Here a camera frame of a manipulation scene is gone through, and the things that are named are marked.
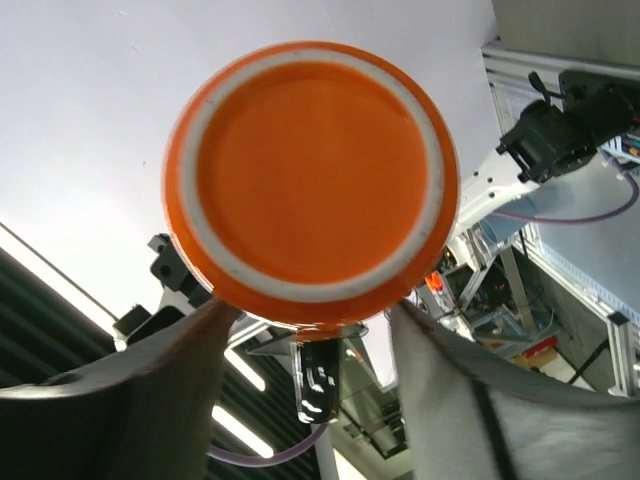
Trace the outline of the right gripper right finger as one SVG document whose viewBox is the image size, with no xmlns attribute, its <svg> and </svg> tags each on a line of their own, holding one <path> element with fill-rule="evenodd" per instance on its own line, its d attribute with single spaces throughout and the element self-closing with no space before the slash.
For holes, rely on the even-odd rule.
<svg viewBox="0 0 640 480">
<path fill-rule="evenodd" d="M 407 300 L 389 321 L 415 478 L 638 478 L 637 399 L 518 367 Z"/>
</svg>

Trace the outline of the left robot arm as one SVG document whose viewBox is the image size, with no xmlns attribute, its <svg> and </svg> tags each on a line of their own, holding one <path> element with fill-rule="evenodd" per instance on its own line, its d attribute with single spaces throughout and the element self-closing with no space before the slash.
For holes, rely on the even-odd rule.
<svg viewBox="0 0 640 480">
<path fill-rule="evenodd" d="M 578 219 L 541 218 L 503 209 L 549 180 L 586 166 L 599 147 L 639 127 L 637 79 L 565 70 L 558 76 L 558 93 L 549 91 L 535 72 L 528 80 L 542 98 L 525 107 L 496 150 L 462 183 L 451 239 L 490 215 L 523 223 L 583 225 L 620 215 L 639 199 L 637 183 L 603 151 L 601 155 L 631 187 L 629 200 L 617 209 Z"/>
</svg>

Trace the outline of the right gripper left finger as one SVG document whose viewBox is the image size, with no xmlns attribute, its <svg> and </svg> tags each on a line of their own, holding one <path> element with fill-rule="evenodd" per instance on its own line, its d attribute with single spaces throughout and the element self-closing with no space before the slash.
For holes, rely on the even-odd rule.
<svg viewBox="0 0 640 480">
<path fill-rule="evenodd" d="M 2 478 L 204 478 L 237 317 L 211 300 L 122 352 L 2 389 Z"/>
</svg>

